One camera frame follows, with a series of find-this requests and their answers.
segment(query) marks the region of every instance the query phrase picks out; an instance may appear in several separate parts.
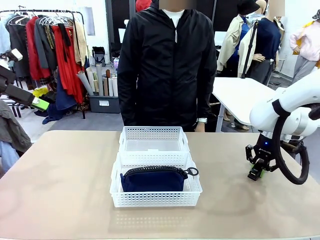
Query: storage box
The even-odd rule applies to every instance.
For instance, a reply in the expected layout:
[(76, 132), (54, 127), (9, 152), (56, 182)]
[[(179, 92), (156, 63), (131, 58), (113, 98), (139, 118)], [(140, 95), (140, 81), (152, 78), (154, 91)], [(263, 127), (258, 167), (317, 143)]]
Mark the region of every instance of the storage box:
[(202, 187), (200, 177), (188, 175), (183, 191), (123, 192), (120, 174), (146, 166), (173, 166), (186, 170), (197, 168), (189, 152), (169, 153), (119, 152), (111, 173), (110, 194), (116, 208), (121, 207), (189, 207), (198, 202)]
[(124, 126), (119, 152), (189, 152), (180, 126)]
[(90, 100), (91, 112), (119, 114), (120, 106), (119, 99), (115, 96), (88, 96)]

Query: white plastic basket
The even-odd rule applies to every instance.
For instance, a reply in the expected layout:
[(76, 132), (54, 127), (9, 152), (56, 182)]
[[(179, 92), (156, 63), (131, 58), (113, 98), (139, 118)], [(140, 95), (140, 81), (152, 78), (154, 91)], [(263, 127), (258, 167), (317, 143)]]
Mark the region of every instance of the white plastic basket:
[(120, 173), (145, 166), (174, 166), (186, 170), (196, 168), (189, 152), (153, 154), (119, 152), (111, 173), (110, 194), (116, 208), (121, 207), (188, 207), (198, 202), (202, 188), (199, 175), (184, 181), (183, 191), (123, 192)]
[(180, 126), (124, 126), (119, 144), (119, 152), (190, 151)]

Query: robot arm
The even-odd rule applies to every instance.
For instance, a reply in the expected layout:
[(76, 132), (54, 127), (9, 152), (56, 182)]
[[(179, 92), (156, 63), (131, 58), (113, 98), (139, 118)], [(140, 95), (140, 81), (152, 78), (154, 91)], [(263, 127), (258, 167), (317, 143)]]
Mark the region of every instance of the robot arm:
[(301, 157), (301, 175), (294, 176), (281, 154), (282, 135), (309, 136), (320, 126), (320, 69), (304, 77), (281, 92), (254, 106), (250, 113), (251, 124), (264, 131), (255, 146), (248, 145), (247, 160), (253, 164), (248, 175), (257, 180), (263, 170), (273, 172), (280, 169), (293, 184), (306, 182), (309, 174), (307, 148), (300, 145), (296, 153)]
[(9, 61), (20, 61), (23, 56), (17, 49), (6, 51), (0, 54), (0, 95), (5, 94), (17, 103), (32, 106), (44, 111), (48, 108), (49, 103), (35, 97), (32, 93), (23, 90), (12, 83), (16, 79), (16, 75), (9, 70)]
[(276, 93), (272, 99), (258, 103), (251, 110), (250, 122), (255, 128), (272, 133), (279, 116), (290, 114), (282, 134), (306, 137), (320, 126), (319, 105), (315, 103), (320, 103), (320, 69)]

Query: red coat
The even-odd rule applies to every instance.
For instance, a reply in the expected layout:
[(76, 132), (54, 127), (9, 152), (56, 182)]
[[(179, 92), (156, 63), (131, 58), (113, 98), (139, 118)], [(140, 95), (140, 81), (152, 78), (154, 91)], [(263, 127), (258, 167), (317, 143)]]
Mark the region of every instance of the red coat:
[(152, 0), (136, 0), (135, 9), (137, 12), (147, 9), (150, 7)]
[(72, 28), (65, 28), (63, 32), (58, 26), (53, 26), (52, 30), (55, 39), (55, 52), (58, 62), (58, 71), (60, 74), (63, 89), (68, 95), (73, 95), (78, 104), (83, 102), (83, 83), (77, 77), (79, 71), (84, 68), (76, 64), (75, 48)]
[(30, 67), (30, 75), (34, 80), (40, 80), (48, 78), (51, 73), (49, 69), (41, 68), (38, 52), (35, 43), (35, 23), (38, 19), (37, 16), (34, 16), (29, 20), (26, 24), (26, 41), (28, 47), (28, 55), (29, 55), (29, 67)]

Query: navy pouch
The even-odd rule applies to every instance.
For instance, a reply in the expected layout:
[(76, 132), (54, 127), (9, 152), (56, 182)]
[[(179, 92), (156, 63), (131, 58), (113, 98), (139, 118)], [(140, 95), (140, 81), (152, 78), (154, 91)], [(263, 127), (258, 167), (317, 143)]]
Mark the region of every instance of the navy pouch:
[(121, 173), (120, 177), (124, 192), (182, 192), (188, 175), (198, 174), (194, 167), (182, 170), (174, 166), (144, 166)]

